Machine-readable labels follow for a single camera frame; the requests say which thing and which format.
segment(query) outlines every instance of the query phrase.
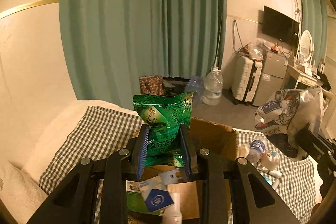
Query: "silver bolt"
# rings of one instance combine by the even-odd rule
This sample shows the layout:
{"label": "silver bolt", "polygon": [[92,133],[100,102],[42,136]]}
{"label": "silver bolt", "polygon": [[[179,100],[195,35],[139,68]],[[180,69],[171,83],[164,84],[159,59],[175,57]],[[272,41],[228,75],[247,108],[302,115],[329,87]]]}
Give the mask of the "silver bolt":
{"label": "silver bolt", "polygon": [[201,149],[199,150],[199,153],[200,153],[201,155],[206,156],[206,155],[209,155],[210,151],[209,151],[209,149],[201,148]]}
{"label": "silver bolt", "polygon": [[82,165],[87,165],[90,163],[90,159],[89,158],[84,158],[84,159],[81,159],[81,164]]}
{"label": "silver bolt", "polygon": [[124,148],[119,151],[119,154],[122,156],[127,156],[129,153],[128,149]]}
{"label": "silver bolt", "polygon": [[239,158],[238,162],[242,165],[245,165],[245,164],[247,164],[247,159],[246,158]]}

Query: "suitcase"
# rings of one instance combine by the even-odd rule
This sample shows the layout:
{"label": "suitcase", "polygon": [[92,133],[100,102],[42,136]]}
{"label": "suitcase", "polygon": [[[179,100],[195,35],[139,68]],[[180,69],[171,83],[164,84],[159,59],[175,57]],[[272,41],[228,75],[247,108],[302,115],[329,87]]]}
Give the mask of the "suitcase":
{"label": "suitcase", "polygon": [[263,64],[249,59],[246,56],[237,58],[232,94],[241,102],[252,102],[257,89]]}

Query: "checkered cloth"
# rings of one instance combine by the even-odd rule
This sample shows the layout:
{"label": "checkered cloth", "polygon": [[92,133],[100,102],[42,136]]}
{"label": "checkered cloth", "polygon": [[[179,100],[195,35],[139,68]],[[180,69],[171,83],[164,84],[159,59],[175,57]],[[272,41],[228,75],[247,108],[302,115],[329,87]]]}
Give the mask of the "checkered cloth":
{"label": "checkered cloth", "polygon": [[[136,129],[142,123],[138,116],[99,106],[88,107],[40,177],[39,186],[50,194],[82,158],[100,160],[109,157],[136,136]],[[99,222],[102,182],[98,189],[95,224]]]}
{"label": "checkered cloth", "polygon": [[[258,136],[264,136],[263,133],[254,131],[235,130],[238,133],[238,146],[250,143]],[[276,192],[300,223],[308,222],[311,210],[316,203],[314,167],[312,162],[309,159],[293,162],[270,142],[267,143],[266,149],[276,151],[281,159],[281,163],[276,170],[280,171],[282,176],[279,178],[280,184]],[[267,175],[262,171],[260,173],[272,182],[277,180],[277,178]],[[233,223],[232,213],[230,213],[229,223]]]}

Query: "brown patterned gift bag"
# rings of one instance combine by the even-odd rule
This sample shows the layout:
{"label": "brown patterned gift bag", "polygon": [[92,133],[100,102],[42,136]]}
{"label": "brown patterned gift bag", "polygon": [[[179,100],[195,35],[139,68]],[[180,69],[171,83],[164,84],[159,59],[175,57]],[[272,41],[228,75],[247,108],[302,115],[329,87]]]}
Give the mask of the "brown patterned gift bag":
{"label": "brown patterned gift bag", "polygon": [[141,94],[164,95],[162,76],[139,77]]}

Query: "gray mini fridge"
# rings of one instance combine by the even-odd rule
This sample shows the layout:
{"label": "gray mini fridge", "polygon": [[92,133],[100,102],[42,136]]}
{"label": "gray mini fridge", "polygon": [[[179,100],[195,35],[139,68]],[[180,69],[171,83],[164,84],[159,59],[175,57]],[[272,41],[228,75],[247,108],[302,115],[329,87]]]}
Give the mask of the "gray mini fridge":
{"label": "gray mini fridge", "polygon": [[273,92],[281,88],[287,70],[288,62],[284,56],[264,49],[263,57],[262,73],[252,102],[254,106],[263,105]]}

